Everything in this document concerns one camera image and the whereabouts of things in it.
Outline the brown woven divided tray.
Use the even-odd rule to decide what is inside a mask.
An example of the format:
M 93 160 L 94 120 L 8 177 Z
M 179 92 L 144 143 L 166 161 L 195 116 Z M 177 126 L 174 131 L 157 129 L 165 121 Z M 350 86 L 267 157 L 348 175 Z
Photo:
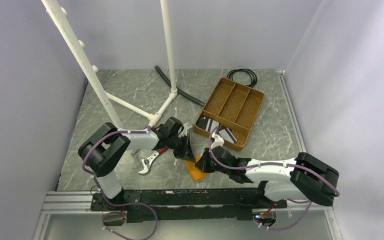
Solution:
M 208 117 L 219 122 L 221 128 L 231 129 L 237 142 L 231 143 L 224 140 L 225 145 L 240 152 L 248 141 L 263 99 L 262 91 L 222 77 L 204 104 L 199 117 Z M 201 136 L 209 137 L 210 132 L 196 126 L 197 120 L 193 131 Z

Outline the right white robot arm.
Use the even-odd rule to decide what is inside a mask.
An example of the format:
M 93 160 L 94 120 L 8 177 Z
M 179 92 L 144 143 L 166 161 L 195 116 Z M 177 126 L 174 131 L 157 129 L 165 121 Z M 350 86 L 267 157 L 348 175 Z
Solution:
M 259 184 L 256 203 L 267 208 L 280 200 L 308 200 L 330 207 L 340 196 L 339 172 L 307 152 L 284 160 L 236 157 L 221 146 L 205 148 L 194 164 L 203 173 L 223 173 L 239 184 Z

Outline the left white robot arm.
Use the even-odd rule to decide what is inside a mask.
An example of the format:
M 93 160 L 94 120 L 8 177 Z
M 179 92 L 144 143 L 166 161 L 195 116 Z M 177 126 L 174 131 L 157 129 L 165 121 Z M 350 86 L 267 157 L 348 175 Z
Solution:
M 125 191 L 115 168 L 126 151 L 152 150 L 160 153 L 171 149 L 176 159 L 194 163 L 189 127 L 171 116 L 157 127 L 122 129 L 110 122 L 104 123 L 78 149 L 82 169 L 89 173 L 103 191 L 104 204 L 111 210 L 124 203 Z

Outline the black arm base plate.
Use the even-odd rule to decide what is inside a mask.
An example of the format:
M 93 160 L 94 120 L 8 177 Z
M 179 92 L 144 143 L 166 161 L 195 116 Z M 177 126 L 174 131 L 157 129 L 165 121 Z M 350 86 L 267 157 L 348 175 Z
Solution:
M 250 221 L 259 210 L 285 209 L 287 202 L 272 202 L 264 197 L 263 184 L 258 187 L 216 189 L 163 189 L 125 190 L 123 197 L 106 203 L 99 192 L 92 194 L 92 212 L 124 210 L 128 223 L 154 220 L 153 213 L 144 204 L 151 206 L 160 221 L 236 219 Z

